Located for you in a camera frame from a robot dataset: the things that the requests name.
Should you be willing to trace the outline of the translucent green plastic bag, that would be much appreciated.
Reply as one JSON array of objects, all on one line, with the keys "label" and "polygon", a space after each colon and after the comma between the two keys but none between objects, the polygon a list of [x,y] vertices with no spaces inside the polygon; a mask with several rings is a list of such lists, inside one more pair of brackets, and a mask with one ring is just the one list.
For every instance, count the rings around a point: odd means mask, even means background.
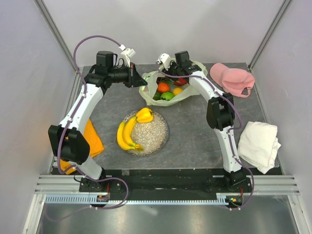
[{"label": "translucent green plastic bag", "polygon": [[190,96],[199,95],[199,91],[186,80],[174,81],[158,71],[143,74],[147,85],[139,88],[141,97],[147,105],[167,107]]}]

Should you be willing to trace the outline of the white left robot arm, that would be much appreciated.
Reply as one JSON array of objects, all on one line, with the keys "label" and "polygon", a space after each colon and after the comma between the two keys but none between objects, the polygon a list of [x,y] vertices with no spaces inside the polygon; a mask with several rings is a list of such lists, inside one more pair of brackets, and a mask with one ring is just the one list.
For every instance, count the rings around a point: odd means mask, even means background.
[{"label": "white left robot arm", "polygon": [[130,58],[134,49],[121,52],[122,65],[114,64],[114,53],[99,51],[96,64],[83,78],[80,94],[67,116],[58,125],[51,125],[48,136],[53,154],[58,161],[67,161],[88,177],[90,186],[97,192],[105,190],[107,180],[104,169],[90,155],[90,145],[84,137],[88,119],[98,102],[113,83],[123,83],[128,88],[147,85]]}]

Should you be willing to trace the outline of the yellow fake banana bunch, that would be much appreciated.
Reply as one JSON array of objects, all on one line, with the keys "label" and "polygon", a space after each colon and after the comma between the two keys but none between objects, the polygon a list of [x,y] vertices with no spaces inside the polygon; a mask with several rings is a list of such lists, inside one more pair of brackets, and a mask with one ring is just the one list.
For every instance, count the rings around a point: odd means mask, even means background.
[{"label": "yellow fake banana bunch", "polygon": [[143,147],[133,142],[131,133],[137,123],[137,117],[133,116],[127,122],[123,121],[117,130],[117,143],[121,149],[143,151]]}]

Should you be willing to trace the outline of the red fake dragon fruit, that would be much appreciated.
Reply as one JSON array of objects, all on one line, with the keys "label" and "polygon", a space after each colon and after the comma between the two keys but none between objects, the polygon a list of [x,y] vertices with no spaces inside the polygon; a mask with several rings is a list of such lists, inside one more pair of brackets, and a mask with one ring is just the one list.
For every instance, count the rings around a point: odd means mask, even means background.
[{"label": "red fake dragon fruit", "polygon": [[175,86],[184,86],[188,83],[184,78],[171,78],[169,79],[169,82]]}]

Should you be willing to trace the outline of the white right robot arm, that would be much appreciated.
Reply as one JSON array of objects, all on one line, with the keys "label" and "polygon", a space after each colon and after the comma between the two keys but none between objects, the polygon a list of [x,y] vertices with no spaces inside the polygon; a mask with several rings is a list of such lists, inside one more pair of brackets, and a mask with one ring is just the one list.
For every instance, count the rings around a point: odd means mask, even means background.
[{"label": "white right robot arm", "polygon": [[225,171],[223,186],[229,192],[236,191],[246,176],[243,173],[234,139],[234,119],[237,110],[234,108],[232,94],[219,90],[199,65],[190,60],[187,51],[176,53],[175,60],[165,55],[160,56],[159,60],[163,62],[164,71],[169,77],[187,80],[207,101],[206,120],[216,133],[223,157]]}]

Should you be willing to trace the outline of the yellow fake bell pepper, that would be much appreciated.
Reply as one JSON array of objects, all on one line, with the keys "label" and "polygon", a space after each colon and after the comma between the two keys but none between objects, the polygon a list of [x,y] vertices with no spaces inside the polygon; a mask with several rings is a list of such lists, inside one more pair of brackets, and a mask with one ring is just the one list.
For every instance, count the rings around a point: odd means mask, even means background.
[{"label": "yellow fake bell pepper", "polygon": [[147,107],[142,108],[136,113],[136,120],[138,123],[148,123],[154,119],[153,111]]}]

